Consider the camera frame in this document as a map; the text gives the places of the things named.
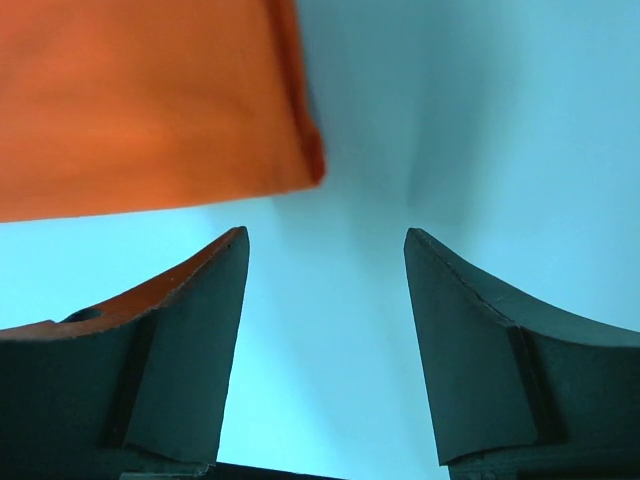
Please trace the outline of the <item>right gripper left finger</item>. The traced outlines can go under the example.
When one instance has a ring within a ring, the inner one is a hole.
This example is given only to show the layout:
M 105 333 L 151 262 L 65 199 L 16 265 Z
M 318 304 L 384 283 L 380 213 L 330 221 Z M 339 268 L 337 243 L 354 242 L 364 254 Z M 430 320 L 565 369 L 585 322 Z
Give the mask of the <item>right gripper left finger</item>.
M 55 322 L 1 333 L 5 479 L 198 478 L 216 462 L 249 236 Z

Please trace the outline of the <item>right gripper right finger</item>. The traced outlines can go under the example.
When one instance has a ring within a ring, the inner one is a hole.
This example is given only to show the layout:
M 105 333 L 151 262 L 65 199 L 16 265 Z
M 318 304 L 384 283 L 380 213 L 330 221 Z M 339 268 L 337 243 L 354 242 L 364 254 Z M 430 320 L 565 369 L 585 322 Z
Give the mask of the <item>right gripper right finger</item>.
M 539 300 L 418 228 L 404 256 L 451 478 L 638 477 L 637 332 Z

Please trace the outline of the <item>orange t shirt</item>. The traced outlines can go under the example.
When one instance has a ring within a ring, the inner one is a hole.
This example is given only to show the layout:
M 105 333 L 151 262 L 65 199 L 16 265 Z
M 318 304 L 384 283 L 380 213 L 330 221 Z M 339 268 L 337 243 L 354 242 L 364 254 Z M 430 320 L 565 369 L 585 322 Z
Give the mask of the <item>orange t shirt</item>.
M 318 186 L 291 1 L 5 1 L 1 218 L 125 213 Z

